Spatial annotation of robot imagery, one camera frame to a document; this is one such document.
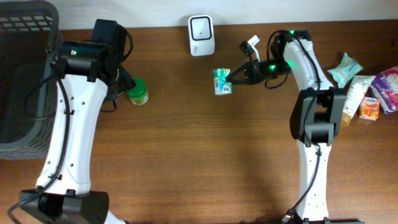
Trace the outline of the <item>green red snack bag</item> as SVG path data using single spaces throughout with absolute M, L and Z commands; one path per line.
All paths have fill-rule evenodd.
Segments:
M 135 105 L 143 105 L 149 100 L 149 93 L 147 91 L 144 80 L 138 77 L 133 78 L 136 84 L 134 88 L 127 91 L 127 96 Z

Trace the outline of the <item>small teal tissue pack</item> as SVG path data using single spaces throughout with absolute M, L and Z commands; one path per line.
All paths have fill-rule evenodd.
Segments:
M 232 94 L 232 84 L 226 81 L 226 77 L 229 73 L 230 69 L 227 68 L 217 68 L 213 70 L 215 95 Z

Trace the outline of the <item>teal snack packet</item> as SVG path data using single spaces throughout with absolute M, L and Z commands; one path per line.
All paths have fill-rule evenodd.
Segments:
M 340 64 L 336 68 L 327 70 L 327 72 L 333 77 L 334 81 L 337 82 L 339 88 L 344 88 L 346 84 L 362 70 L 363 67 L 358 61 L 355 58 L 351 58 L 345 52 Z

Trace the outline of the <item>white cream tube gold cap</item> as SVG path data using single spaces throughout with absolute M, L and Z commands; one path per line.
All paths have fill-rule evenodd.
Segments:
M 343 106 L 343 112 L 341 117 L 341 126 L 348 127 L 355 112 L 359 108 L 359 105 L 368 91 L 369 86 L 375 79 L 375 75 L 362 76 L 355 75 L 351 81 L 351 85 L 348 88 L 346 94 L 345 103 Z

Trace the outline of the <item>small orange tissue pack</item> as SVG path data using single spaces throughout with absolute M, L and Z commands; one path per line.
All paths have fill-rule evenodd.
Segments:
M 379 107 L 379 99 L 364 96 L 359 106 L 359 117 L 375 121 L 379 117 Z

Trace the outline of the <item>red purple pad package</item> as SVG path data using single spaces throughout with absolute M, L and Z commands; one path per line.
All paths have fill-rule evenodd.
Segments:
M 379 99 L 384 114 L 397 111 L 397 66 L 377 74 L 369 91 Z

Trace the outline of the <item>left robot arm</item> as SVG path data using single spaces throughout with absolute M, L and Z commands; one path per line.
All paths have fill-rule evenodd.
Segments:
M 98 19 L 87 41 L 65 41 L 50 64 L 57 106 L 45 164 L 17 208 L 42 223 L 120 223 L 109 195 L 93 191 L 90 159 L 102 105 L 135 87 L 122 66 L 133 49 L 116 21 Z

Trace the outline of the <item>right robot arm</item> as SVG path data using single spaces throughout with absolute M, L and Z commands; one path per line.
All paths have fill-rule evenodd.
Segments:
M 225 80 L 233 85 L 254 85 L 292 73 L 299 94 L 290 116 L 290 133 L 300 159 L 300 190 L 296 203 L 281 223 L 331 223 L 326 204 L 328 159 L 340 130 L 345 94 L 323 73 L 307 30 L 276 30 L 267 41 L 266 60 L 257 55 L 257 37 L 239 48 L 249 61 Z

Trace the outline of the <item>white barcode scanner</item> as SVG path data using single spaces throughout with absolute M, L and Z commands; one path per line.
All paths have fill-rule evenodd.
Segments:
M 215 35 L 213 19 L 209 15 L 195 15 L 188 19 L 190 53 L 194 57 L 213 55 Z

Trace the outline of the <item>dark grey plastic basket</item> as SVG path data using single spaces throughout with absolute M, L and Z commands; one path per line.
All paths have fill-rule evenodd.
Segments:
M 50 67 L 63 36 L 47 1 L 1 1 L 1 159 L 45 158 L 57 83 Z

